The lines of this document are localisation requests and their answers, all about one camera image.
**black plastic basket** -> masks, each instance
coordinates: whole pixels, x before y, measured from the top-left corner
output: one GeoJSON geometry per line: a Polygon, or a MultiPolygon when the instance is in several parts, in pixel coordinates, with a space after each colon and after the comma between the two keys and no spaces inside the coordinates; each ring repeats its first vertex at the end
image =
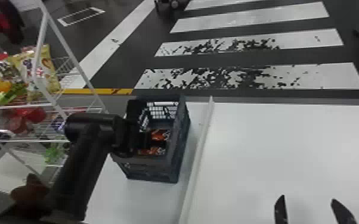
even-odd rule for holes
{"type": "Polygon", "coordinates": [[[187,142],[190,119],[184,97],[142,97],[146,102],[138,123],[142,130],[170,131],[164,155],[121,158],[110,154],[128,179],[177,183],[187,142]]]}

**white wire rack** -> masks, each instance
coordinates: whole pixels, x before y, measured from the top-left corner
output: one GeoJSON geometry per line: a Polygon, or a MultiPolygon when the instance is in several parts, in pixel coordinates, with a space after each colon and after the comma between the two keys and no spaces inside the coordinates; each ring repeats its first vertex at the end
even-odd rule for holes
{"type": "MultiPolygon", "coordinates": [[[[63,111],[69,116],[73,113],[87,112],[87,113],[100,113],[101,107],[69,107],[62,108],[63,111]]],[[[3,110],[0,110],[0,133],[7,135],[6,138],[0,139],[0,142],[68,142],[64,134],[58,128],[64,124],[64,119],[52,107],[44,108],[46,118],[40,123],[27,122],[27,130],[21,134],[14,134],[6,128],[9,118],[4,117],[3,110]]]]}
{"type": "MultiPolygon", "coordinates": [[[[52,59],[53,65],[56,69],[55,74],[60,82],[61,89],[57,92],[50,93],[55,101],[58,101],[64,91],[76,80],[81,79],[81,74],[75,68],[73,61],[69,57],[61,57],[52,59]]],[[[23,108],[23,107],[46,107],[52,106],[52,103],[47,100],[44,94],[41,94],[37,99],[28,102],[25,96],[16,98],[7,105],[0,105],[0,109],[6,108],[23,108]]]]}
{"type": "Polygon", "coordinates": [[[42,166],[42,168],[49,166],[60,167],[64,164],[64,160],[58,161],[56,164],[45,164],[43,161],[44,158],[42,157],[42,154],[46,150],[44,145],[47,143],[63,144],[68,142],[62,131],[58,128],[62,127],[64,121],[70,114],[80,111],[90,113],[108,113],[108,111],[106,110],[106,106],[102,102],[101,98],[94,91],[92,83],[80,67],[77,59],[59,31],[55,21],[50,16],[50,13],[43,4],[42,0],[33,0],[33,3],[41,9],[42,21],[34,53],[34,65],[31,72],[32,74],[36,74],[36,69],[38,68],[38,65],[40,65],[41,49],[44,45],[46,31],[48,27],[50,27],[68,55],[67,57],[52,59],[53,65],[56,68],[55,73],[60,82],[61,89],[57,92],[48,92],[42,82],[39,82],[37,76],[32,75],[35,85],[42,93],[40,97],[34,101],[28,102],[26,96],[21,96],[14,99],[14,101],[7,105],[0,105],[0,132],[7,134],[7,138],[0,139],[0,148],[16,159],[19,163],[26,166],[30,172],[40,177],[45,184],[48,184],[49,179],[45,179],[44,176],[42,176],[42,172],[39,171],[44,169],[38,169],[38,166],[42,166]],[[67,101],[65,99],[66,97],[62,97],[64,91],[77,79],[83,79],[85,81],[88,88],[93,92],[93,98],[90,100],[89,104],[86,104],[86,106],[74,107],[70,104],[71,107],[63,107],[61,102],[67,101]],[[29,107],[42,107],[47,114],[46,118],[40,123],[30,123],[30,128],[27,128],[27,130],[21,134],[14,134],[12,131],[8,130],[6,128],[8,118],[2,116],[3,111],[14,108],[29,107]],[[18,147],[18,145],[23,144],[29,145],[29,147],[26,147],[25,151],[18,147]]]}

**brown object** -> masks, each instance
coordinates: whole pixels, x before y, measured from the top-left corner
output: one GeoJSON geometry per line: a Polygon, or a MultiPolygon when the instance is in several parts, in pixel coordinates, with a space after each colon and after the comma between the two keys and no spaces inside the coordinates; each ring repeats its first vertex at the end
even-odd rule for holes
{"type": "Polygon", "coordinates": [[[38,220],[51,212],[42,205],[42,200],[49,193],[49,188],[42,184],[34,174],[28,174],[25,186],[11,191],[10,196],[16,205],[9,215],[30,220],[38,220]]]}

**snack package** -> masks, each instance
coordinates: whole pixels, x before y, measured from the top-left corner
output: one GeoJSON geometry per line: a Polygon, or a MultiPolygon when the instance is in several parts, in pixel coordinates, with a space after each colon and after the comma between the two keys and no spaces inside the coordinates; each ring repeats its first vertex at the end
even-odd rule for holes
{"type": "MultiPolygon", "coordinates": [[[[23,48],[23,50],[25,51],[10,57],[8,60],[18,68],[22,78],[28,83],[27,100],[31,102],[41,97],[42,94],[35,85],[32,77],[32,68],[35,63],[35,49],[29,46],[23,48]]],[[[60,82],[55,74],[54,65],[51,61],[49,45],[42,47],[41,59],[39,67],[36,69],[36,75],[38,77],[38,84],[43,84],[50,93],[57,92],[61,89],[60,82]]]]}
{"type": "MultiPolygon", "coordinates": [[[[170,137],[170,130],[152,129],[151,138],[155,141],[167,141],[170,137]]],[[[166,149],[162,147],[150,147],[138,150],[138,155],[165,155],[166,149]]]]}
{"type": "Polygon", "coordinates": [[[27,85],[7,58],[7,53],[0,54],[0,105],[8,104],[26,94],[27,85]]]}

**white line marking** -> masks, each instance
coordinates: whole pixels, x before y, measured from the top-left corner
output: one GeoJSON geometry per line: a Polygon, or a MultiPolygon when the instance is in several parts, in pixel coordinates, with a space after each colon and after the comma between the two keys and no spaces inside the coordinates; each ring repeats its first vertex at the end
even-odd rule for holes
{"type": "Polygon", "coordinates": [[[359,89],[353,63],[147,69],[135,89],[359,89]]]}
{"type": "Polygon", "coordinates": [[[266,1],[266,0],[193,0],[189,2],[185,10],[186,11],[198,10],[201,8],[218,7],[223,5],[235,5],[235,4],[242,4],[246,2],[259,2],[259,1],[266,1]]]}
{"type": "Polygon", "coordinates": [[[309,20],[314,18],[325,18],[328,16],[329,14],[322,2],[313,2],[236,13],[182,18],[177,21],[172,28],[171,33],[278,23],[282,21],[309,20]]]}
{"type": "Polygon", "coordinates": [[[266,35],[212,38],[195,41],[163,43],[156,52],[159,56],[215,54],[267,49],[318,48],[342,46],[336,29],[304,30],[266,35]]]}
{"type": "Polygon", "coordinates": [[[84,10],[80,10],[80,11],[78,11],[78,12],[76,12],[76,13],[69,14],[69,15],[66,15],[66,16],[64,16],[64,17],[58,18],[57,21],[59,21],[59,22],[61,23],[61,25],[63,25],[64,27],[67,27],[67,26],[71,26],[71,25],[74,25],[74,24],[76,24],[76,23],[79,23],[80,21],[84,21],[84,20],[87,20],[87,19],[89,19],[89,18],[95,17],[96,15],[100,15],[100,14],[102,14],[102,13],[105,13],[105,11],[103,11],[103,10],[101,10],[101,9],[98,9],[98,8],[95,8],[95,7],[90,7],[90,8],[86,8],[86,9],[84,9],[84,10]],[[82,13],[82,12],[88,11],[88,10],[96,11],[96,14],[87,16],[87,17],[82,18],[82,19],[80,19],[80,20],[76,20],[76,21],[74,21],[74,22],[72,22],[72,23],[66,23],[66,22],[64,21],[65,18],[71,17],[71,16],[73,16],[73,15],[76,15],[76,14],[78,14],[78,13],[82,13]]]}
{"type": "MultiPolygon", "coordinates": [[[[153,9],[154,2],[144,0],[80,62],[89,79],[92,79],[104,63],[117,51],[120,44],[135,31],[153,9]]],[[[112,75],[120,75],[118,71],[111,71],[111,73],[112,75]]],[[[69,88],[83,88],[84,86],[85,81],[76,79],[69,88]]]]}

